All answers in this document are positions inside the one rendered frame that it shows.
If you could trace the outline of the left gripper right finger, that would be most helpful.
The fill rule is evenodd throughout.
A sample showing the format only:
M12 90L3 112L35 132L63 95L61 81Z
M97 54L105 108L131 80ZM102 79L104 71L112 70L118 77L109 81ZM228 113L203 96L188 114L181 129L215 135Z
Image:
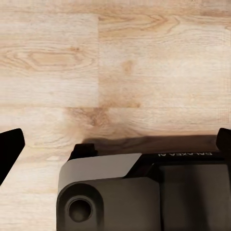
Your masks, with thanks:
M219 129L216 146L231 166L231 129Z

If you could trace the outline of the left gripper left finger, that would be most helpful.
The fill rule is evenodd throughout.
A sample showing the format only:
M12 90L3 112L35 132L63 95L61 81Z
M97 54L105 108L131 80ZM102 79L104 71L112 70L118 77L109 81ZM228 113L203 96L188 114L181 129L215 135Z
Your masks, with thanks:
M0 133L0 186L25 147L21 128Z

